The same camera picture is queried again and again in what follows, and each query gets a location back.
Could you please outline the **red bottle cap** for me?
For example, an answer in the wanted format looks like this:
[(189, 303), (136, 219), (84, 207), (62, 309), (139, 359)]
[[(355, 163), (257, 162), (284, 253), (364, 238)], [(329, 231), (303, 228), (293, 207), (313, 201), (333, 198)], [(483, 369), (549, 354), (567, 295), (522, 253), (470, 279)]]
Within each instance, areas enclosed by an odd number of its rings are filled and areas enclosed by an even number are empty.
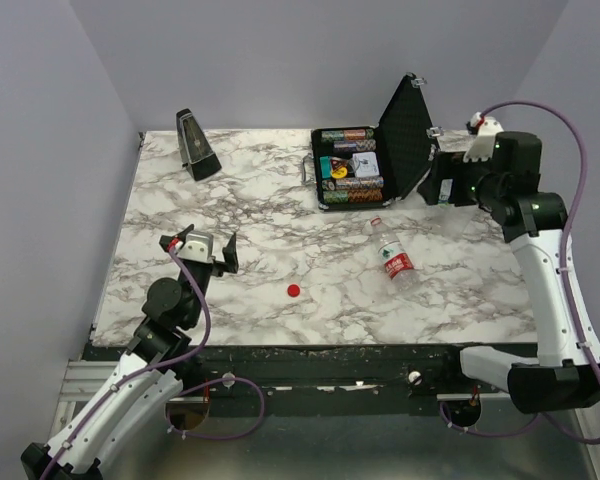
[(287, 288), (287, 293), (292, 298), (298, 297), (300, 295), (300, 292), (301, 292), (300, 287), (296, 284), (291, 284)]

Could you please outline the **Pocari Sweat clear bottle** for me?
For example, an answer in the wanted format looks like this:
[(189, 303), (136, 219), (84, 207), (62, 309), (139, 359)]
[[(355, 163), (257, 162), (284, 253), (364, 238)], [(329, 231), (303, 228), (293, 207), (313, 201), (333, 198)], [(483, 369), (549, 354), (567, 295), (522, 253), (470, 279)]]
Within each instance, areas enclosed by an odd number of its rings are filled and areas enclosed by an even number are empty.
[(448, 204), (450, 202), (452, 189), (453, 189), (453, 180), (452, 179), (443, 179), (441, 181), (439, 195), (438, 195), (438, 203), (439, 204)]

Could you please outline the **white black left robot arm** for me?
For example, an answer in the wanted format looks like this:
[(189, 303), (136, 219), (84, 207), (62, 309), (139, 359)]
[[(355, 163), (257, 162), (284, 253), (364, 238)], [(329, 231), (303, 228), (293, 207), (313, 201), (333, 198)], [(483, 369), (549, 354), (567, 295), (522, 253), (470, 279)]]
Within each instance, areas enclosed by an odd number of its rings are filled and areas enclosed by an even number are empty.
[(144, 318), (112, 373), (79, 414), (46, 443), (21, 455), (30, 479), (99, 479), (113, 457), (177, 393), (194, 393), (202, 380), (198, 348), (186, 332), (210, 317), (205, 295), (212, 277), (239, 269), (235, 236), (213, 254), (213, 237), (193, 226), (159, 244), (179, 268), (149, 287)]

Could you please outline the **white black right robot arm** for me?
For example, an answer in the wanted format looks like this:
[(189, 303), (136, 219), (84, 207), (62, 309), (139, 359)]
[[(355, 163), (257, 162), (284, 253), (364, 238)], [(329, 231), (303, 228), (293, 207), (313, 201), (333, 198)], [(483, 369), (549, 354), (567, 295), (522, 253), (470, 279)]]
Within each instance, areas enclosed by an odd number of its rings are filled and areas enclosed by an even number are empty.
[(441, 382), (454, 392), (488, 383), (527, 414), (591, 407), (600, 401), (600, 342), (579, 290), (565, 203), (538, 189), (542, 142), (503, 131), (474, 143), (485, 152), (436, 153), (418, 192), (429, 205), (475, 205), (501, 227), (528, 290), (537, 356), (467, 346), (441, 365)]

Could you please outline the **red label water bottle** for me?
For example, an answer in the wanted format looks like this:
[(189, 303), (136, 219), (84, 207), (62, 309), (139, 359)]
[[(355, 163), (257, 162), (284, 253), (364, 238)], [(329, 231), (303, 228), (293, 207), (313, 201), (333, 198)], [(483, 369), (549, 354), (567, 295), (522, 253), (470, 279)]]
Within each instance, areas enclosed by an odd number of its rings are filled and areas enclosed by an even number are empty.
[(401, 292), (413, 290), (418, 274), (397, 234), (379, 216), (369, 221), (370, 238), (391, 284)]

